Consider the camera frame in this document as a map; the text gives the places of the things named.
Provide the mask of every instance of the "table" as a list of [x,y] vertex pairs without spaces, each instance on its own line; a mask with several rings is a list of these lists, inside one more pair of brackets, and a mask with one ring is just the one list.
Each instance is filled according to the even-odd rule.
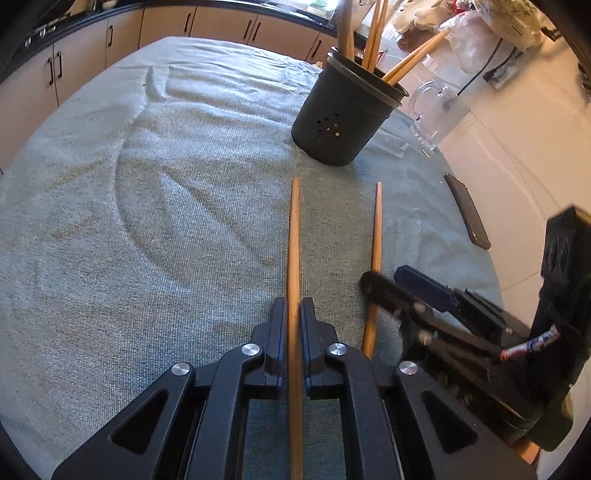
[[[302,178],[302,294],[359,346],[377,181],[382,264],[500,303],[443,174],[394,112],[324,166],[291,124],[319,69],[257,48],[166,38],[107,69],[0,180],[0,421],[44,478],[178,360],[213,362],[284,295],[290,183]],[[394,362],[396,321],[376,356]],[[307,478],[344,477],[335,403],[304,405]],[[285,405],[249,413],[245,480],[285,478]]]

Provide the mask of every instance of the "black countertop edge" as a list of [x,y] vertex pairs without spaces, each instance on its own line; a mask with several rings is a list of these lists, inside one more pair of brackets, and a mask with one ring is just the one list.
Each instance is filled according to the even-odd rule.
[[[146,2],[136,2],[130,5],[124,5],[121,7],[107,9],[101,12],[82,13],[75,15],[69,19],[62,20],[56,24],[55,31],[47,34],[44,38],[36,38],[31,42],[31,45],[20,47],[14,54],[10,64],[0,72],[0,83],[6,80],[10,75],[16,72],[31,58],[43,51],[45,48],[50,47],[53,43],[61,40],[64,37],[80,30],[81,28],[92,25],[93,23],[99,22],[106,18],[114,15],[119,15],[125,12],[136,10],[139,8],[149,7],[167,7],[171,5],[179,6],[196,6],[196,7],[215,7],[215,8],[226,8],[232,10],[243,10],[253,12],[268,17],[276,17],[282,20],[287,20],[292,23],[303,25],[304,27],[313,28],[318,32],[336,36],[336,27],[330,27],[328,25],[322,25],[315,22],[314,20],[308,20],[307,18],[294,15],[289,11],[284,11],[278,8],[265,7],[261,4],[255,4],[250,2],[236,1],[236,0],[153,0]],[[365,47],[366,38],[358,33],[355,33],[355,47],[363,49]]]

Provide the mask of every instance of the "glass mug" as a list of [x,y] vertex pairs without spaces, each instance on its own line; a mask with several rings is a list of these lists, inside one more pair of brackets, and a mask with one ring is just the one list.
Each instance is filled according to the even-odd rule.
[[[417,113],[415,103],[419,97],[426,97]],[[468,114],[470,107],[447,85],[435,80],[423,83],[411,95],[408,112],[414,122],[410,130],[429,150],[434,150],[439,142]]]

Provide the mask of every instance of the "silver pivot bolt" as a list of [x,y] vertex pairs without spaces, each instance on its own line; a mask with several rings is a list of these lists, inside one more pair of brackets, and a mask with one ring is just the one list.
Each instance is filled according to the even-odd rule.
[[347,347],[345,347],[345,345],[342,343],[333,343],[329,346],[329,352],[332,355],[341,356],[347,352]]
[[191,366],[187,362],[179,362],[174,364],[171,368],[173,371],[173,375],[177,377],[182,377],[183,375],[187,375],[189,370],[191,370]]
[[398,369],[404,375],[414,375],[415,373],[417,373],[418,367],[415,362],[411,362],[410,360],[405,360],[404,362],[400,362]]
[[242,347],[242,353],[248,356],[255,356],[260,351],[261,347],[259,347],[255,343],[247,343],[245,346]]

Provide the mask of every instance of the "triangular cutout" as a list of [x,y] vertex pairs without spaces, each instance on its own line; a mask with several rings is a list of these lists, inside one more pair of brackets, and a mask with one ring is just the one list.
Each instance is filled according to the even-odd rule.
[[165,390],[156,393],[144,408],[115,432],[113,443],[138,455],[145,453],[167,400]]
[[478,435],[434,392],[427,390],[421,395],[431,417],[443,451],[455,453],[476,443]]

